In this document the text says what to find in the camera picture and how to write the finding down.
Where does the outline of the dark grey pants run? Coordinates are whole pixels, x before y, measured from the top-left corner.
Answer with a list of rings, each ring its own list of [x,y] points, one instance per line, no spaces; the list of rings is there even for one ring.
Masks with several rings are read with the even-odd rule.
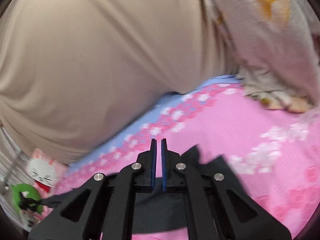
[[[97,173],[80,187],[44,201],[53,211],[40,224],[43,239],[130,239],[133,234],[188,227],[237,239],[256,216],[249,197],[222,156],[199,162],[193,146],[167,148],[167,191],[162,176],[150,187],[150,149],[120,172]]]

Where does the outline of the white bunny pink pillow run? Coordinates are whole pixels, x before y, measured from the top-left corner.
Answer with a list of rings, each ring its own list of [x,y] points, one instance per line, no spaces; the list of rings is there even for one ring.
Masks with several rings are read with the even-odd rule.
[[[67,166],[48,156],[39,148],[33,152],[27,165],[27,172],[34,180],[40,194],[48,196],[67,171]]]

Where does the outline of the pink rose bed sheet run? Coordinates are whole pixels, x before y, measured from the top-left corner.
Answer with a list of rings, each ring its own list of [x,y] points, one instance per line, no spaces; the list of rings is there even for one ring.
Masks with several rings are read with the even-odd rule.
[[[77,188],[97,172],[135,161],[152,139],[200,162],[223,155],[250,196],[297,236],[319,204],[319,109],[304,114],[264,109],[232,76],[205,82],[186,95],[166,96],[148,113],[77,163],[54,192]]]

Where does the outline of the beige headboard cover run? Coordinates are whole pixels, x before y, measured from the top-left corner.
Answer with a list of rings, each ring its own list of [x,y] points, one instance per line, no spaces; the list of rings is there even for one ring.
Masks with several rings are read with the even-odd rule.
[[[1,18],[1,123],[70,164],[164,94],[238,70],[204,0],[12,0]]]

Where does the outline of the pale floral blanket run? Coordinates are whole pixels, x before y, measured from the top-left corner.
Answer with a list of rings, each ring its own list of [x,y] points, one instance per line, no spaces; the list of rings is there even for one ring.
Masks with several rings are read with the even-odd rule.
[[[297,0],[205,0],[247,96],[270,110],[319,105],[319,55]]]

